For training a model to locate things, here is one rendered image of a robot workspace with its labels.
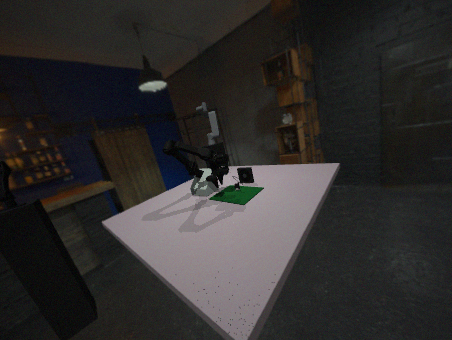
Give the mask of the green circuit board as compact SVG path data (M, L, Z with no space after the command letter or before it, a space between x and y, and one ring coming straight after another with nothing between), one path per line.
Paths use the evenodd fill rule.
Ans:
M236 188L235 190L235 186L230 185L209 200L245 205L263 189L264 187L240 186L240 189Z

